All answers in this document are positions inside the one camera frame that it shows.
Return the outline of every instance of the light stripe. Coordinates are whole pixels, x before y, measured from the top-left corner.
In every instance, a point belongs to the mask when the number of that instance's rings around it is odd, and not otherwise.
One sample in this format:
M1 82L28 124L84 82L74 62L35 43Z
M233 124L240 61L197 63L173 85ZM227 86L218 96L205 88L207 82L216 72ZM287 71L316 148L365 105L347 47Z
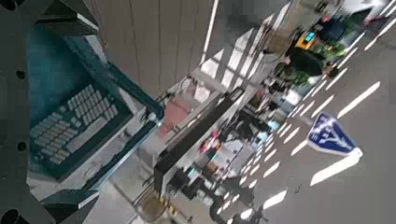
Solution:
M210 15L209 27L207 28L206 39L204 44L204 53L202 54L201 63L205 61L207 48L209 47L210 36L212 36L213 24L215 23L216 13L218 12L219 0L214 0L212 13Z
M253 77L253 75L256 73L257 68L259 67L260 62L262 61L262 58L264 55L262 53L259 54L259 57L257 58L256 62L253 65L253 68L250 71L250 74L248 75L248 78Z
M385 12L396 2L396 0L392 0L382 11L379 13L380 16L384 15Z
M242 78L238 78L235 82L235 85L233 86L233 90L235 90L237 87L240 87L242 85L242 82L244 82L244 80Z
M356 40L353 42L353 44L345 50L345 53L348 53L351 49L353 49L353 47L358 44L358 42L364 37L365 34L366 32L363 32L361 35L359 35L358 38L356 38Z
M294 112L294 114L291 116L292 118L294 118L298 113L300 113L300 111L303 109L304 105L300 105L298 107L298 109L296 110L296 112Z
M257 164L251 171L250 171L250 175L254 175L254 173L256 173L256 171L260 168L260 165Z
M394 6L394 7L390 10L390 12L388 12L388 14L386 15L386 17L390 16L393 12L395 12L395 10L396 10L396 6Z
M374 39L372 40L372 42L370 42L370 43L366 46L366 48L364 48L364 51L366 51L367 49L370 49L370 48L375 44L375 42L376 42L377 39L378 39L377 37L374 38Z
M315 101L313 101L311 104L309 104L304 110L303 112L301 112L300 116L302 117L306 112L308 112L308 110L315 104Z
M233 48L233 53L231 54L230 61L228 62L228 67L233 69L234 71L238 68L239 63L241 62L242 55L244 54L245 48L248 45L248 40L251 36L253 29L250 29L240 37L236 39L235 47Z
M253 189L256 185L257 185L257 179L256 179L256 180L253 180L253 181L248 185L248 187L249 187L250 189Z
M363 101L365 98L367 98L369 95L371 95L373 92L375 92L376 90L378 90L379 86L381 85L381 82L378 81L376 82L373 86L371 86L369 89L367 89L367 91L365 91L364 93L362 93L361 95L359 95L355 100L353 100L349 105L347 105L346 107L344 107L344 109L342 109L340 111L340 113L338 113L337 118L341 118L343 117L346 113L348 113L351 109L353 109L355 106L357 106L361 101Z
M274 146L274 143L271 143L271 145L268 148L266 148L264 152L269 151L271 149L271 147L273 147L273 146Z
M345 59L344 59L340 64L338 64L337 68L341 68L341 67L350 59L350 57L352 57L352 55L356 52L356 50L358 50L358 48L354 48L354 49L352 50L352 52L350 52L350 53L345 57Z
M320 86L318 86L315 91L312 93L312 97L314 97L322 88L324 85L326 85L327 80L322 81L322 83L320 83Z
M326 107L326 105L328 105L332 99L334 98L334 95L332 95L331 97L329 97L322 105L320 105L318 107L317 110L315 110L315 112L312 114L311 118L313 118L314 116L316 116L324 107Z
M286 194L288 193L287 190L283 190L282 192L274 195L273 197L271 197L270 199L268 199L267 201L265 201L264 205L262 206L262 209L265 210L269 207L272 207L278 203L283 202L283 200L285 200Z
M85 23L87 23L89 26L91 26L92 29L98 31L99 27L97 25L95 25L93 22L89 21L87 18L85 18L83 15L81 14L77 14L77 18L84 21Z
M241 180L239 181L239 185L243 185L245 183L245 181L247 181L248 177L244 176L241 178Z
M270 152L264 159L264 162L268 161L269 159L271 159L271 157L273 157L276 154L277 150L274 149L272 152Z
M280 133L280 132L282 132L283 131L283 129L286 127L286 125L288 125L288 123L287 122L285 122L281 127L280 127L280 129L279 130L277 130L277 132L276 133Z
M344 68L344 70L343 70L342 72L340 72L340 73L338 74L338 76L337 76L335 79L333 79L332 82L326 87L326 91L328 91L329 88L331 88L332 85L334 85L334 83L336 83L336 82L338 81L338 79L340 79L340 78L344 75L344 73L345 73L346 71L347 71L347 68Z
M248 210L246 210L245 212L241 213L241 218L242 219L247 219L250 217L250 215L253 213L253 209L249 208Z
M283 135L285 135L285 133L291 128L291 124L289 124L289 126L280 134L279 137L283 137Z
M303 98L303 101L304 101L306 98L308 98L314 90L315 90L315 87L312 88L312 89L306 94L306 96Z
M253 165L255 165L260 159L262 158L262 155L254 159Z
M391 21L382 31L381 33L379 33L378 37L380 37L381 35L384 35L396 22L396 18L393 19L393 21Z
M304 140L302 143L300 143L297 147L294 148L294 150L291 152L291 156L294 156L297 152L299 152L303 147L305 147L308 144L308 141Z
M229 69L225 70L223 80L221 81L221 85L223 85L225 88L229 88L231 81L233 80L233 72Z
M287 3L285 6L282 7L282 9L280 9L279 11L279 15L277 16L274 25L273 25L273 30L277 30L277 28L279 28L280 23L283 21L283 18L286 15L286 12L288 11L290 7L290 3Z
M265 171L264 175L262 176L262 178L267 177L268 175L270 175L271 173L273 173L280 165L280 161L278 161L277 163L275 163L273 166L271 166L267 171Z
M290 141L290 139L293 138L297 134L298 131L300 131L300 128L294 129L294 131L292 133L290 133L289 136L285 139L283 144L287 144Z
M320 183L323 180L325 180L333 175L337 175L337 174L345 171L347 168L356 165L359 162L359 160L361 159L361 156L363 154L361 153L361 150L359 148L354 149L352 152L354 154L349 155L349 156L345 157L344 159L342 159L342 160L332 164L331 166L314 174L314 176L311 179L310 186L314 186L317 183Z

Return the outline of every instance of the computer keyboard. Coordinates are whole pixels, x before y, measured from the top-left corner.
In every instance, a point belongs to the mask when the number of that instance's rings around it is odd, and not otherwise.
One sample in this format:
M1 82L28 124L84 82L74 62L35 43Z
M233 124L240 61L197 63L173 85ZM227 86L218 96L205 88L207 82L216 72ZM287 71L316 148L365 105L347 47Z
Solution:
M118 127L128 113L125 106L99 86L88 85L31 129L35 160L44 164L54 177L61 178L95 143ZM101 136L84 149L99 132L103 132Z

